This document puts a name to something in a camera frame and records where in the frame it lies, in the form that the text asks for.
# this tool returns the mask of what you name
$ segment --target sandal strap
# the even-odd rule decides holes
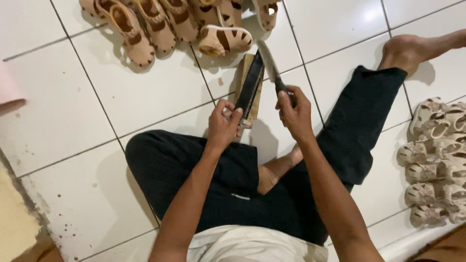
[[[162,5],[165,7],[165,9],[167,9],[167,11],[169,11],[172,14],[182,14],[186,12],[186,10],[189,7],[186,0],[181,0],[183,4],[180,7],[174,7],[173,5],[171,5],[171,3],[168,0],[160,0],[160,1]]]

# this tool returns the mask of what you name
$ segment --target knife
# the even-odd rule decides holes
[[[281,80],[280,73],[275,65],[274,58],[270,53],[265,42],[261,39],[257,40],[257,47],[259,48],[260,56],[262,57],[262,61],[264,62],[265,69],[267,70],[268,77],[270,78],[270,82],[275,83],[275,91],[285,91],[288,93],[288,89],[286,88],[285,84]]]

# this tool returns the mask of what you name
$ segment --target bare foot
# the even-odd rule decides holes
[[[385,43],[379,69],[397,67],[411,76],[420,63],[462,47],[466,47],[466,29],[431,38],[412,34],[397,35]]]
[[[288,170],[301,162],[302,157],[301,149],[298,147],[298,144],[296,144],[291,152],[285,156],[258,166],[259,185],[257,186],[257,192],[261,195],[265,195],[269,192]]]

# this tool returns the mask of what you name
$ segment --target knife handle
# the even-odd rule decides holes
[[[288,93],[288,88],[285,86],[280,77],[275,79],[275,91],[277,92],[277,97],[280,91],[285,91],[290,96],[291,107],[295,108],[296,102],[293,101],[293,96]]]

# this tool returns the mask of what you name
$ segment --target man's right hand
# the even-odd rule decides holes
[[[311,102],[297,86],[287,86],[291,96],[285,91],[278,93],[278,104],[276,109],[280,109],[280,120],[288,128],[298,145],[304,146],[309,140],[315,139],[311,124]]]

